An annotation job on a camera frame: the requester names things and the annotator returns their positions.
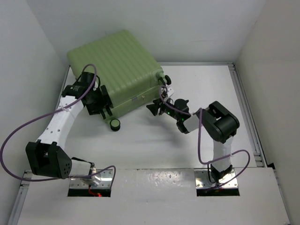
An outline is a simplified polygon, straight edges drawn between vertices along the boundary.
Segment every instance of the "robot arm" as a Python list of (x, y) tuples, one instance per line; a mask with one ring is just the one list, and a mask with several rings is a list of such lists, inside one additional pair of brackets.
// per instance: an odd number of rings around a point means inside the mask
[[(174, 104), (171, 104), (167, 91), (163, 91), (162, 98), (165, 102), (159, 98), (153, 101), (154, 104), (147, 106), (154, 116), (163, 113), (168, 114), (176, 119), (178, 129), (185, 134), (199, 128), (200, 112), (191, 115), (187, 106), (188, 100), (177, 99)], [(202, 125), (214, 142), (213, 159), (230, 155), (233, 136), (236, 135), (240, 126), (239, 120), (219, 102), (215, 101), (202, 111)], [(211, 175), (217, 182), (231, 170), (230, 157), (211, 164)]]
[(68, 133), (81, 110), (86, 106), (90, 115), (101, 114), (105, 117), (103, 109), (110, 115), (109, 107), (112, 105), (107, 94), (106, 87), (101, 88), (95, 82), (91, 89), (81, 101), (69, 108), (71, 104), (88, 89), (94, 74), (82, 72), (80, 80), (73, 85), (65, 87), (57, 109), (62, 111), (54, 114), (46, 130), (36, 142), (29, 142), (26, 146), (26, 154), (32, 172), (35, 175), (48, 176), (65, 179), (69, 176), (84, 176), (92, 173), (94, 164), (72, 158), (64, 152)]

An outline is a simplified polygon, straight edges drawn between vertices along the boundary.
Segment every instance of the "purple cable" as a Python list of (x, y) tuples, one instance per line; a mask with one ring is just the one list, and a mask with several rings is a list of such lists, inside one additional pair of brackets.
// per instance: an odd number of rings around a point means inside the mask
[[(94, 71), (95, 71), (94, 78), (93, 78), (92, 82), (90, 83), (90, 85), (89, 85), (89, 87), (87, 88), (87, 90), (86, 90), (86, 91), (85, 91), (85, 92), (84, 92), (77, 100), (75, 100), (74, 102), (72, 102), (71, 104), (67, 105), (67, 106), (64, 107), (64, 108), (69, 108), (69, 107), (75, 105), (77, 102), (81, 101), (81, 100), (87, 95), (87, 93), (90, 91), (90, 89), (94, 86), (95, 81), (96, 81), (96, 77), (97, 77), (97, 68), (95, 67), (95, 65), (94, 65), (94, 64), (88, 64), (88, 65), (86, 65), (86, 66), (83, 68), (82, 71), (84, 72), (85, 69), (86, 69), (87, 67), (89, 67), (89, 66), (92, 66), (92, 67), (94, 68)], [(26, 179), (26, 178), (23, 178), (23, 177), (19, 177), (19, 176), (13, 174), (12, 172), (9, 171), (9, 169), (8, 169), (8, 168), (5, 166), (5, 164), (4, 164), (4, 161), (3, 161), (3, 151), (4, 151), (5, 145), (6, 145), (7, 142), (9, 141), (9, 139), (10, 139), (17, 131), (19, 131), (19, 130), (22, 129), (23, 127), (25, 127), (25, 126), (27, 126), (27, 125), (29, 125), (29, 124), (31, 124), (31, 123), (37, 121), (37, 120), (43, 119), (43, 118), (45, 118), (45, 117), (47, 117), (47, 116), (54, 115), (55, 113), (59, 113), (59, 112), (61, 112), (61, 111), (63, 111), (63, 110), (64, 110), (64, 109), (61, 108), (61, 109), (55, 110), (55, 111), (53, 111), (53, 112), (46, 113), (46, 114), (44, 114), (44, 115), (42, 115), (42, 116), (36, 117), (35, 119), (32, 119), (32, 120), (28, 121), (27, 123), (24, 123), (23, 125), (19, 126), (18, 128), (16, 128), (13, 132), (11, 132), (11, 133), (8, 135), (8, 137), (5, 139), (5, 141), (3, 142), (2, 146), (1, 146), (1, 149), (0, 149), (0, 163), (1, 163), (1, 166), (3, 167), (3, 169), (5, 170), (5, 172), (7, 172), (10, 176), (12, 176), (12, 177), (14, 177), (14, 178), (16, 178), (16, 179), (18, 179), (18, 180), (22, 180), (22, 181), (40, 182), (40, 181), (56, 180), (56, 179), (57, 179), (57, 178), (47, 178), (47, 179), (32, 180), (32, 179)], [(90, 174), (90, 175), (82, 176), (82, 177), (78, 177), (78, 178), (89, 178), (89, 177), (94, 176), (94, 175), (97, 175), (97, 174), (101, 173), (102, 171), (104, 171), (104, 170), (106, 170), (106, 169), (108, 169), (108, 168), (111, 168), (111, 167), (114, 168), (114, 174), (113, 174), (112, 183), (111, 183), (111, 184), (113, 184), (114, 176), (115, 176), (115, 174), (116, 174), (116, 167), (113, 166), (113, 165), (111, 165), (111, 166), (109, 166), (109, 167), (107, 167), (107, 168), (105, 168), (105, 169), (103, 169), (103, 170), (101, 170), (101, 171), (98, 171), (98, 172), (96, 172), (96, 173), (94, 173), (94, 174)]]
[[(179, 112), (179, 113), (181, 113), (181, 114), (184, 114), (184, 115), (191, 115), (191, 116), (192, 116), (192, 114), (190, 114), (190, 113), (183, 112), (183, 111), (178, 110), (178, 109), (176, 109), (176, 108), (170, 106), (169, 104), (167, 104), (167, 102), (164, 101), (164, 99), (163, 99), (163, 97), (162, 97), (162, 95), (161, 95), (161, 94), (162, 94), (162, 93), (161, 93), (161, 89), (159, 89), (158, 92), (159, 92), (160, 99), (162, 100), (162, 102), (163, 102), (167, 107), (169, 107), (170, 109), (173, 109), (174, 111)], [(201, 127), (202, 127), (202, 113), (203, 113), (203, 109), (200, 108), (198, 111), (200, 111), (200, 115), (199, 115), (199, 129), (198, 129), (198, 130), (199, 130), (199, 131), (198, 131), (198, 132), (199, 132), (199, 133), (198, 133), (198, 159), (199, 159), (199, 162), (200, 162), (201, 164), (203, 164), (203, 165), (208, 165), (208, 164), (217, 162), (217, 161), (219, 161), (219, 160), (228, 158), (228, 157), (230, 157), (230, 156), (234, 156), (235, 154), (237, 154), (237, 153), (239, 153), (239, 152), (245, 152), (245, 153), (248, 155), (248, 161), (247, 161), (245, 167), (244, 167), (238, 174), (236, 174), (235, 177), (233, 177), (233, 178), (230, 179), (229, 181), (227, 181), (227, 182), (225, 182), (225, 183), (222, 183), (222, 184), (220, 184), (220, 185), (218, 185), (218, 186), (216, 185), (216, 186), (214, 186), (214, 187), (211, 187), (211, 188), (206, 189), (207, 191), (210, 191), (210, 190), (219, 188), (219, 187), (221, 187), (221, 186), (223, 186), (223, 185), (229, 183), (229, 182), (232, 181), (233, 179), (237, 178), (238, 176), (240, 176), (240, 175), (247, 169), (247, 167), (248, 167), (249, 164), (250, 164), (250, 154), (249, 154), (249, 152), (246, 151), (246, 150), (237, 150), (237, 151), (235, 151), (234, 153), (232, 153), (231, 155), (225, 155), (225, 156), (222, 156), (222, 157), (220, 157), (220, 158), (216, 158), (216, 159), (211, 160), (211, 161), (208, 161), (208, 162), (203, 162), (202, 159), (201, 159), (201, 148), (200, 148), (200, 146), (201, 146)]]

